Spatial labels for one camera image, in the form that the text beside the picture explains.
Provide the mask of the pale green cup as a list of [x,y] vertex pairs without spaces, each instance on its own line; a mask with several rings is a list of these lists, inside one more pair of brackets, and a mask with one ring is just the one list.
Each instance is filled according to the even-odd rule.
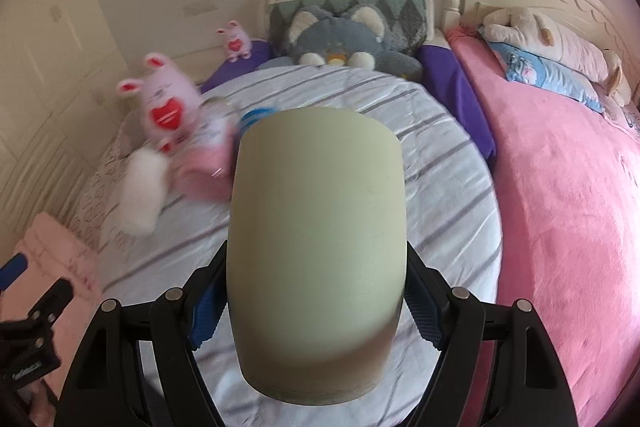
[[227,294],[245,380],[298,405],[355,400],[381,380],[406,280],[396,135],[352,110],[282,110],[242,136]]

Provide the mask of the white paper cup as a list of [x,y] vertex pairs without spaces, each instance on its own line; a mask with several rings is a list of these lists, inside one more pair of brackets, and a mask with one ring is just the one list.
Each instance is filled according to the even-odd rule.
[[169,160],[143,147],[129,158],[119,196],[119,228],[131,236],[149,236],[168,193]]

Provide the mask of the pink transparent cup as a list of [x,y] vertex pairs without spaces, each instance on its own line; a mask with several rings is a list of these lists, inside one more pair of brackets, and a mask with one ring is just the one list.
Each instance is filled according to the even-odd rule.
[[184,197],[228,202],[232,194],[239,115],[225,98],[208,98],[174,163],[174,187]]

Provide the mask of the light pink folded blanket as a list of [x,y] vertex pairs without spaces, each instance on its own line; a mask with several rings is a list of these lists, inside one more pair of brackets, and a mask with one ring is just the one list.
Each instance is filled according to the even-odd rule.
[[53,343],[61,367],[44,377],[58,395],[82,336],[102,301],[102,286],[94,271],[96,253],[44,212],[35,217],[14,251],[24,254],[28,265],[1,297],[3,320],[27,317],[37,300],[61,277],[73,286],[73,300],[53,324]]

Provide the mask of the heart pattern sheet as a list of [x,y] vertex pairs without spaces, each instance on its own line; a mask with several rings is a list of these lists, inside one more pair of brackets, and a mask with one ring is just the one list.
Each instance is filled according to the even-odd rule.
[[141,124],[134,116],[120,125],[116,138],[101,156],[79,197],[70,229],[88,247],[98,251],[105,222],[114,217],[130,154],[145,142]]

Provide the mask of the cream wardrobe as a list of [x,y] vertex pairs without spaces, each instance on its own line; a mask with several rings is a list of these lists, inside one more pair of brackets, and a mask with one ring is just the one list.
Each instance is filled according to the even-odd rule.
[[98,0],[1,0],[1,252],[40,212],[70,222],[122,121],[127,75]]

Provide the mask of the pink fleece blanket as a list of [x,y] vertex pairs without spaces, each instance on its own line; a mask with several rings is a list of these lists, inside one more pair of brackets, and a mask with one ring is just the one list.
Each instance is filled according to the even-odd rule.
[[447,36],[497,144],[500,303],[536,307],[580,425],[612,411],[639,365],[639,144],[566,96],[506,80],[480,36]]

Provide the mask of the large pink bunny plush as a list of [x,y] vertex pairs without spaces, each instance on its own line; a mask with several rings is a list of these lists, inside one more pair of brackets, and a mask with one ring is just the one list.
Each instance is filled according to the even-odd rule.
[[141,122],[152,147],[176,155],[194,131],[201,93],[168,56],[152,52],[143,59],[144,78],[122,80],[116,91],[122,98],[137,95]]

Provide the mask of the pink embroidered pillow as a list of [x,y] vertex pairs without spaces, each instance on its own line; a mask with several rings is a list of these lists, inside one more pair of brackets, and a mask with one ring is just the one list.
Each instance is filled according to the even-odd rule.
[[612,98],[607,98],[606,117],[616,129],[624,132],[634,141],[640,140],[639,111],[634,104],[619,106]]

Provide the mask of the blue cartoon pillow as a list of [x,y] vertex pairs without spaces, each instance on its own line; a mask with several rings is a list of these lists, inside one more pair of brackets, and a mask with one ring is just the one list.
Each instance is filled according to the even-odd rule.
[[579,72],[510,44],[487,41],[487,45],[497,57],[506,80],[563,95],[593,112],[604,113],[597,91]]

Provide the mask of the small pink bunny plush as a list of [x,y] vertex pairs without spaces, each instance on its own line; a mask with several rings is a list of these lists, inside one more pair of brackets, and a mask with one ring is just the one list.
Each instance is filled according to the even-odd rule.
[[222,38],[224,54],[230,63],[252,56],[252,39],[237,20],[230,20],[226,26],[218,28],[216,34]]

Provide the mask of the white dog plush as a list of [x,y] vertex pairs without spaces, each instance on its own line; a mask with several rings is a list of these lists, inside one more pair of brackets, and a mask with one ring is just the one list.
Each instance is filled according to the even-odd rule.
[[483,26],[491,42],[510,44],[562,64],[591,82],[602,84],[618,106],[631,103],[631,87],[618,54],[609,48],[598,48],[543,12],[498,9],[484,17]]

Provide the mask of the grey cat plush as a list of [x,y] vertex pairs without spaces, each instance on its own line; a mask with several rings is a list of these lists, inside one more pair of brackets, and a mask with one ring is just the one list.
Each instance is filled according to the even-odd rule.
[[416,58],[392,49],[386,18],[370,4],[357,4],[339,16],[317,5],[299,9],[285,31],[282,54],[260,67],[294,65],[375,70],[410,81],[423,76]]

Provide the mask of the diamond pattern quilted cushion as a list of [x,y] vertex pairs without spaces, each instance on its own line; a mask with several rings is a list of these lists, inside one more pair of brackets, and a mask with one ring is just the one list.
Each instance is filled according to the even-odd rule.
[[341,15],[358,4],[370,4],[382,12],[390,28],[390,44],[397,51],[413,54],[434,38],[434,0],[265,0],[264,35],[280,51],[298,9],[317,5]]

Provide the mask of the cream wooden headboard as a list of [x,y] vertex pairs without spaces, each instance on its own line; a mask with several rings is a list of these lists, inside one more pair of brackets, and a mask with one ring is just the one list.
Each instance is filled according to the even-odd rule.
[[447,32],[457,26],[471,27],[493,10],[514,6],[541,10],[596,46],[615,51],[638,100],[639,46],[624,34],[623,26],[600,0],[444,0],[440,29]]

